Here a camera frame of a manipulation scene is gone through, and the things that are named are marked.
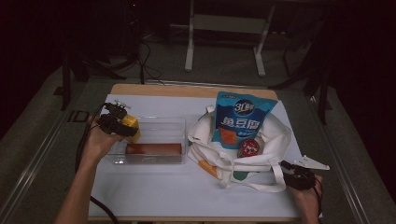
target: bag handle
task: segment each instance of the bag handle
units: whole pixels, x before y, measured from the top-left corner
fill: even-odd
[[[233,178],[233,173],[230,173],[229,176],[224,177],[220,180],[220,184],[224,188],[229,188],[231,185],[243,185],[247,187],[251,187],[258,191],[267,191],[267,192],[280,192],[286,189],[285,179],[283,178],[282,168],[280,167],[280,161],[277,159],[270,160],[271,167],[274,171],[274,176],[276,183],[274,185],[262,185],[262,184],[254,184],[248,183],[246,180],[237,180]]]

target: transparent plastic container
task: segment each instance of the transparent plastic container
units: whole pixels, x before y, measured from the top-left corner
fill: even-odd
[[[140,138],[135,144],[127,140],[117,142],[106,158],[115,164],[184,163],[187,138],[185,118],[138,118]],[[135,146],[151,148],[134,150]]]

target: white tote bag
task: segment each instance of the white tote bag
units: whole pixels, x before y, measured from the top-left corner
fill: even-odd
[[[212,142],[214,130],[214,106],[207,107],[203,115],[189,130],[191,142],[188,157],[219,179],[224,188],[243,185],[258,191],[280,192],[286,188],[279,163],[290,146],[291,129],[276,116],[269,114],[255,140],[261,145],[262,154],[253,157],[237,158],[237,150],[225,149],[218,142]],[[248,178],[259,172],[275,175],[273,185],[250,183]]]

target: blue snack bag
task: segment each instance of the blue snack bag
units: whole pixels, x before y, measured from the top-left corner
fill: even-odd
[[[220,142],[224,148],[238,149],[243,140],[256,137],[276,104],[277,100],[220,91],[216,101],[212,142]]]

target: brown object in container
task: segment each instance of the brown object in container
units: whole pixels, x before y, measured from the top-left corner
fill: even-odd
[[[144,143],[128,144],[125,154],[146,154],[146,155],[181,155],[180,143]]]

